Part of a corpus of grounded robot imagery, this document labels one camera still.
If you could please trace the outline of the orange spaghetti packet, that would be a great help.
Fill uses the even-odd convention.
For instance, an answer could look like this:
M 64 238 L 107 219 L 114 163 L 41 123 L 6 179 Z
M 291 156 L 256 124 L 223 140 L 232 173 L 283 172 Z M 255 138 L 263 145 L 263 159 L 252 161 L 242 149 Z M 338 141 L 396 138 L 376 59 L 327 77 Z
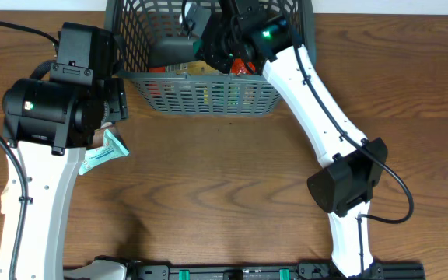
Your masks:
M 149 72 L 175 73 L 177 75 L 223 75 L 223 72 L 209 66 L 204 61 L 193 61 L 164 67 L 150 68 Z M 252 74 L 252 72 L 245 67 L 243 60 L 239 58 L 233 62 L 230 73 L 235 75 Z

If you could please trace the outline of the grey plastic basket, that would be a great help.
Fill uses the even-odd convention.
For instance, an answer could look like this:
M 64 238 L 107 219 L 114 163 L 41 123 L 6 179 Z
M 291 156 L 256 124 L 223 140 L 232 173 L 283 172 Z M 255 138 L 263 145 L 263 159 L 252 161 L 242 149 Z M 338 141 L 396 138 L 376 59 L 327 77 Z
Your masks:
M 272 111 L 280 94 L 257 71 L 251 75 L 177 75 L 149 72 L 193 61 L 199 37 L 182 32 L 180 16 L 184 1 L 109 0 L 105 27 L 120 34 L 126 43 L 124 69 L 119 76 L 131 81 L 154 110 L 174 114 L 262 115 Z M 196 2 L 202 8 L 221 12 L 222 1 Z M 307 46 L 311 61 L 316 61 L 313 5 L 309 0 L 257 1 L 270 16 L 285 4 L 294 26 Z

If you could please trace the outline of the teal white small sachet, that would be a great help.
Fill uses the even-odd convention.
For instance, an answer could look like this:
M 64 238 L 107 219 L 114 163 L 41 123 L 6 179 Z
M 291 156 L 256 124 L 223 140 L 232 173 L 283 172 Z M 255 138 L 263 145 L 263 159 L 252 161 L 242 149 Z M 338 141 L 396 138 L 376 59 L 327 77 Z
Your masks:
M 85 158 L 79 168 L 79 175 L 84 175 L 91 169 L 112 159 L 128 156 L 129 154 L 130 152 L 123 142 L 110 129 L 106 129 L 103 132 L 102 145 L 86 151 Z

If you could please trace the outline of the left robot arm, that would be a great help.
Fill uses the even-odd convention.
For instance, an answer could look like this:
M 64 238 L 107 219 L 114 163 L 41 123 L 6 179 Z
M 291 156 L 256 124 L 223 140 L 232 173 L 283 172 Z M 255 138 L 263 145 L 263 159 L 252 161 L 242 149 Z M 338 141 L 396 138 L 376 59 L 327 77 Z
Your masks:
M 3 96 L 3 141 L 9 179 L 0 279 L 125 279 L 128 264 L 98 257 L 63 266 L 68 212 L 79 168 L 94 135 L 128 115 L 121 36 L 77 23 L 59 33 L 58 55 Z

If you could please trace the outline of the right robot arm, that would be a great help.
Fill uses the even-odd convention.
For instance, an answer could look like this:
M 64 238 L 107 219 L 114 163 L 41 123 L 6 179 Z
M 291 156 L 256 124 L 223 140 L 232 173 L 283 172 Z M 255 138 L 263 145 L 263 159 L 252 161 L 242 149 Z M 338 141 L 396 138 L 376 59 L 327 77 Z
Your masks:
M 194 52 L 229 73 L 242 59 L 259 72 L 289 106 L 321 166 L 307 188 L 327 213 L 333 251 L 331 275 L 369 278 L 376 262 L 367 221 L 373 188 L 387 159 L 383 140 L 368 140 L 343 113 L 310 60 L 307 46 L 285 4 L 270 16 L 257 1 L 222 1 L 221 12 L 184 5 L 182 25 L 200 43 Z

